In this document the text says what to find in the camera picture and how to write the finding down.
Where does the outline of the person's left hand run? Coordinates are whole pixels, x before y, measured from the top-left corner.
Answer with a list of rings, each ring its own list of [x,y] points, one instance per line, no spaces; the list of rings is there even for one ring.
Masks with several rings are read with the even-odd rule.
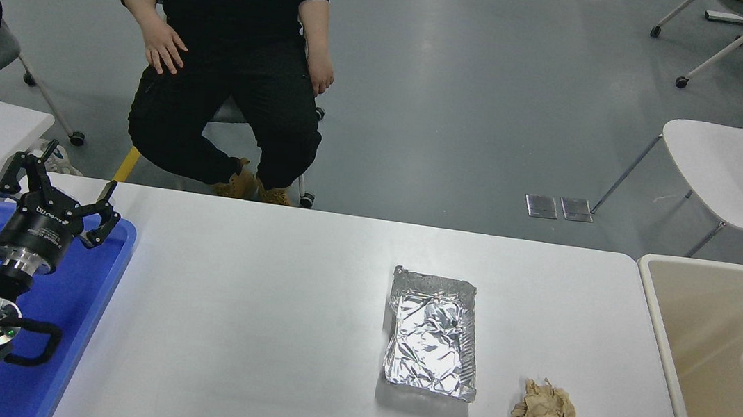
[[[308,51],[308,75],[314,97],[323,95],[334,83],[334,66],[330,53],[322,49],[309,49]]]

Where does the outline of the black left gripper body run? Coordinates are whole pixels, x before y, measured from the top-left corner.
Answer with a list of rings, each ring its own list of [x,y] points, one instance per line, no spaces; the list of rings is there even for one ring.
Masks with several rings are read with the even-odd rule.
[[[67,213],[79,205],[64,193],[25,192],[15,213],[0,231],[0,259],[6,251],[23,249],[40,256],[47,265],[60,265],[67,248],[83,229],[83,218]]]

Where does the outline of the person's right hand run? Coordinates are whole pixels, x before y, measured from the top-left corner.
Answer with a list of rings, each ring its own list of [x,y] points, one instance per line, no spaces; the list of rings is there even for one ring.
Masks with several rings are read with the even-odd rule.
[[[183,69],[184,61],[181,57],[189,50],[169,24],[158,18],[153,21],[144,21],[140,27],[142,27],[146,62],[157,74],[167,72],[175,75]]]

